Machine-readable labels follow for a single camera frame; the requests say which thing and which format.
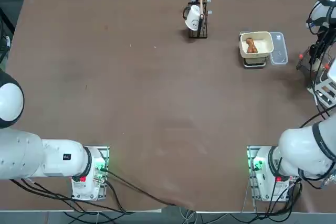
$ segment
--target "clear plastic box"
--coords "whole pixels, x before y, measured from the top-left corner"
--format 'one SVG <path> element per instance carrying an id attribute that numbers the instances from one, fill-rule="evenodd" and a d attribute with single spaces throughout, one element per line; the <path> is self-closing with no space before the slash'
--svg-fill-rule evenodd
<path id="1" fill-rule="evenodd" d="M 270 32 L 274 50 L 269 54 L 272 65 L 285 65 L 288 62 L 287 48 L 284 35 L 279 31 Z"/>

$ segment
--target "sticker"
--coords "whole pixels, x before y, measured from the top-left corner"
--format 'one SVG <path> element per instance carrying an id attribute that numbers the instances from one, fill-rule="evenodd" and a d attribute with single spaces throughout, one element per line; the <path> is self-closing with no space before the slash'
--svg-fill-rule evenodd
<path id="1" fill-rule="evenodd" d="M 63 160 L 71 160 L 71 153 L 64 153 Z"/>

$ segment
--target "black wire rack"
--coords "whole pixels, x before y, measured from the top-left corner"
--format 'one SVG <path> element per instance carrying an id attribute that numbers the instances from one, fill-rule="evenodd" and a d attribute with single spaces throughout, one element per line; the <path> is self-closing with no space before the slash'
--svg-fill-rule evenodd
<path id="1" fill-rule="evenodd" d="M 207 0 L 202 0 L 202 3 L 203 3 L 203 17 L 200 17 L 200 19 L 198 21 L 198 28 L 197 28 L 196 31 L 191 30 L 191 29 L 188 28 L 188 36 L 189 36 L 189 38 L 193 38 L 193 39 L 206 39 L 208 37 Z M 193 5 L 199 5 L 199 4 L 200 4 L 200 0 L 192 0 L 191 2 L 188 2 L 188 6 L 186 8 L 184 8 L 183 17 L 185 18 L 188 15 L 191 6 L 193 6 Z"/>

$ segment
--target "label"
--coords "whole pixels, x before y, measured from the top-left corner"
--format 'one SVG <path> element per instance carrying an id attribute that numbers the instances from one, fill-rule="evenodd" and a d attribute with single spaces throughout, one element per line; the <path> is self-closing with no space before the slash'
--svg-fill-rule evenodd
<path id="1" fill-rule="evenodd" d="M 71 153 L 64 153 L 63 160 L 71 160 Z"/>
<path id="2" fill-rule="evenodd" d="M 277 182 L 275 185 L 273 200 L 277 200 L 279 195 L 288 187 L 287 183 Z"/>
<path id="3" fill-rule="evenodd" d="M 74 182 L 73 184 L 74 184 L 73 186 L 75 188 L 77 188 L 77 189 L 84 189 L 84 188 L 86 188 L 86 185 L 83 182 Z"/>

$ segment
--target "mug rack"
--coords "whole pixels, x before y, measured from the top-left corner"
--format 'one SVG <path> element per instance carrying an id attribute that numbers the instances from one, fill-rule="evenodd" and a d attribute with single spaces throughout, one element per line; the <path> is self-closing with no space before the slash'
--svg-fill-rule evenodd
<path id="1" fill-rule="evenodd" d="M 208 21 L 208 10 L 207 10 L 207 3 L 208 0 L 191 0 L 188 2 L 188 6 L 183 10 L 183 18 L 186 19 L 191 6 L 199 5 L 200 9 L 200 19 L 198 21 L 198 28 L 196 31 L 191 30 L 188 28 L 188 36 L 189 38 L 194 39 L 206 39 L 208 37 L 208 28 L 207 28 L 207 21 Z"/>

